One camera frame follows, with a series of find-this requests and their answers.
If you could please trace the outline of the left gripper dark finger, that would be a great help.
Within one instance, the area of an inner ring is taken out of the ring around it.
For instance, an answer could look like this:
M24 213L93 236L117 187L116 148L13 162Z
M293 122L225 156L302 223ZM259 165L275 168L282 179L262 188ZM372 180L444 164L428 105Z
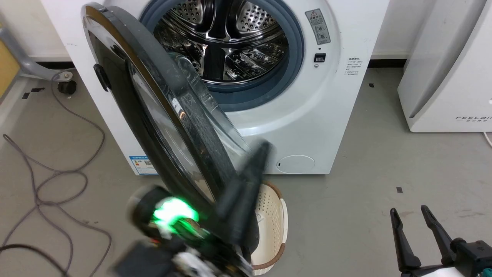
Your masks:
M218 219L226 225L223 240L229 244L239 245L244 242L249 225L254 219L271 151L270 142L258 142L251 153L243 157L239 172L227 184L225 192L215 205Z

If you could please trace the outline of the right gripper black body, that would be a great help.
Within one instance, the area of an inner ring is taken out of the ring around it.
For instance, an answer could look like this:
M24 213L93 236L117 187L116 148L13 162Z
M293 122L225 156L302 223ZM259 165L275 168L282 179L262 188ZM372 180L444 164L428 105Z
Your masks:
M420 266L410 272L401 272L402 277L490 277L491 246L482 240L466 242L463 239L452 240L450 247L455 252L455 261L451 265Z

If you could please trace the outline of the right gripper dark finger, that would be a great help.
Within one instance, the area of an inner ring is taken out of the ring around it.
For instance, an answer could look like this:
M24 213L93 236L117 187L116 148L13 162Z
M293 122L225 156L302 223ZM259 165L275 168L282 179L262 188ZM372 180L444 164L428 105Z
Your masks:
M398 270L400 272L410 272L420 268L420 259L413 254L411 246L404 233L404 225L396 208L390 209L392 233L395 242Z
M450 247L452 242L450 235L448 235L427 205L421 205L421 212L427 227L431 229L436 240L438 249L441 253L441 264L451 265L455 261L456 254Z

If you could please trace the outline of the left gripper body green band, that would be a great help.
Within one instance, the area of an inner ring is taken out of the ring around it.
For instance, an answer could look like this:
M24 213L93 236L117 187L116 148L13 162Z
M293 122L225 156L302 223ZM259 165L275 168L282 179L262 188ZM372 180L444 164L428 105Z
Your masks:
M232 188L227 187L210 215L202 215L185 199L161 186L136 191L128 201L130 222L158 247L173 255L231 255Z

